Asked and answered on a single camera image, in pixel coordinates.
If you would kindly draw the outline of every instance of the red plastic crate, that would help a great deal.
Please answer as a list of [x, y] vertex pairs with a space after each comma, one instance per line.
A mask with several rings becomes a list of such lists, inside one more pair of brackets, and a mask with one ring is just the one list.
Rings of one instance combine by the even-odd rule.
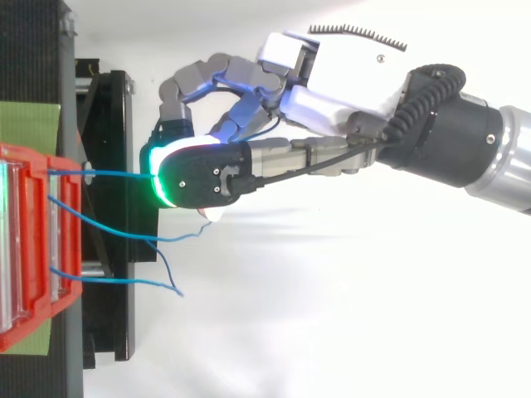
[[[80, 170], [77, 163], [65, 158], [48, 157], [48, 170]], [[59, 200], [81, 213], [81, 176], [60, 177]], [[57, 207], [61, 214], [61, 262], [59, 270], [71, 275], [81, 275], [81, 220]], [[51, 316], [70, 307], [80, 297], [83, 286], [79, 281], [61, 278], [59, 299], [51, 303]]]
[[[72, 304], [81, 283], [61, 280], [51, 302], [48, 168], [79, 170], [61, 158], [0, 143], [0, 352]], [[60, 177], [61, 201], [80, 210], [80, 176]], [[79, 275], [80, 221], [61, 210], [61, 265]]]

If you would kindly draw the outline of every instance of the green paper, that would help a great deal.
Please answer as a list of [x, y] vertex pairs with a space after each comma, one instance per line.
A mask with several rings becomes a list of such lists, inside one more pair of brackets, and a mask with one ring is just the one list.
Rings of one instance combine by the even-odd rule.
[[[57, 104], [0, 102], [0, 143], [34, 149], [46, 155], [56, 154], [59, 113]], [[15, 344], [4, 354], [48, 355], [51, 319], [33, 334]]]
[[55, 155], [60, 110], [57, 104], [0, 102], [0, 143]]
[[50, 348], [50, 333], [51, 319], [47, 319], [35, 332], [9, 348], [3, 355], [47, 356]]

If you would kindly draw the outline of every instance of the blue wire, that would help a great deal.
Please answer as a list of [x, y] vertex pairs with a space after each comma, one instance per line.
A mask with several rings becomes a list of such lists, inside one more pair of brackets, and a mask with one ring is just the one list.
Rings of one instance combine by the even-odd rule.
[[137, 174], [135, 172], [118, 172], [115, 170], [48, 170], [52, 176], [112, 176], [132, 178], [153, 178], [153, 174]]
[[243, 143], [246, 143], [247, 141], [251, 141], [254, 138], [260, 137], [261, 135], [264, 135], [264, 134], [267, 134], [267, 133], [273, 131], [274, 129], [279, 127], [279, 124], [280, 124], [280, 116], [277, 118], [275, 124], [273, 124], [268, 129], [266, 129], [264, 131], [260, 131], [259, 133], [256, 133], [256, 134], [252, 134], [249, 137], [245, 137], [245, 138], [241, 139], [240, 141], [243, 142]]
[[74, 276], [70, 274], [65, 274], [64, 272], [50, 267], [50, 271], [54, 274], [57, 274], [65, 279], [78, 280], [80, 282], [85, 282], [87, 284], [149, 284], [151, 286], [156, 286], [158, 288], [165, 288], [172, 290], [177, 293], [179, 296], [183, 297], [183, 293], [179, 289], [169, 286], [167, 284], [160, 284], [159, 282], [153, 282], [152, 280], [146, 279], [113, 279], [113, 278], [88, 278], [85, 276]]
[[211, 221], [209, 221], [207, 224], [204, 224], [198, 233], [196, 234], [186, 234], [183, 236], [178, 236], [177, 238], [160, 238], [158, 236], [149, 236], [149, 235], [136, 235], [136, 234], [129, 234], [127, 232], [118, 231], [114, 228], [111, 228], [109, 226], [104, 226], [103, 224], [100, 224], [98, 221], [94, 221], [90, 219], [89, 217], [79, 213], [78, 211], [75, 211], [71, 207], [68, 207], [66, 204], [64, 204], [62, 201], [58, 201], [54, 197], [48, 195], [48, 199], [58, 205], [61, 209], [68, 211], [69, 213], [73, 214], [76, 217], [79, 217], [81, 220], [86, 222], [87, 224], [91, 224], [92, 226], [95, 226], [96, 228], [100, 228], [101, 230], [105, 232], [109, 232], [110, 234], [121, 236], [123, 238], [127, 239], [135, 239], [135, 240], [156, 240], [157, 242], [179, 242], [181, 240], [185, 240], [188, 238], [198, 238], [201, 236], [205, 228], [207, 228], [209, 225], [211, 225]]
[[155, 246], [149, 240], [146, 240], [146, 243], [148, 244], [148, 246], [150, 248], [155, 250], [158, 253], [158, 255], [160, 255], [161, 259], [163, 259], [164, 264], [166, 265], [166, 269], [168, 270], [169, 281], [171, 282], [172, 286], [176, 289], [177, 286], [175, 286], [175, 282], [173, 281], [172, 269], [169, 267], [169, 262], [168, 262], [168, 260], [166, 260], [166, 256], [164, 255], [164, 253], [157, 246]]

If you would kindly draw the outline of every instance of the white wall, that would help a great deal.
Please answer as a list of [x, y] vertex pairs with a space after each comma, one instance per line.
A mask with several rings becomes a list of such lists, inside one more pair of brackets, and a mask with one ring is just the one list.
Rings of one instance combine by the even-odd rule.
[[[269, 32], [316, 22], [387, 33], [418, 65], [463, 68], [466, 92], [531, 109], [521, 0], [69, 4], [77, 55], [137, 82], [137, 151], [176, 69], [218, 51], [254, 59]], [[196, 132], [231, 102], [219, 94], [194, 106]], [[162, 211], [160, 235], [201, 223]], [[530, 231], [527, 216], [380, 165], [268, 187], [202, 238], [161, 245], [186, 298], [138, 287], [137, 352], [128, 363], [98, 356], [85, 395], [531, 396]], [[166, 279], [161, 262], [138, 265], [138, 276]]]

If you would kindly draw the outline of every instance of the robotic arm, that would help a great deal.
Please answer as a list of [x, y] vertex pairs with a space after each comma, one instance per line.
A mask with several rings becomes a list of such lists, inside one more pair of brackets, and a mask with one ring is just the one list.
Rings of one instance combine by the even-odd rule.
[[[140, 154], [158, 204], [212, 219], [265, 185], [378, 161], [531, 214], [531, 114], [460, 92], [454, 66], [411, 70], [406, 49], [366, 29], [311, 27], [271, 34], [257, 62], [216, 54], [182, 68], [160, 86]], [[194, 136], [187, 104], [219, 90], [240, 100]], [[254, 140], [274, 118], [315, 136]]]

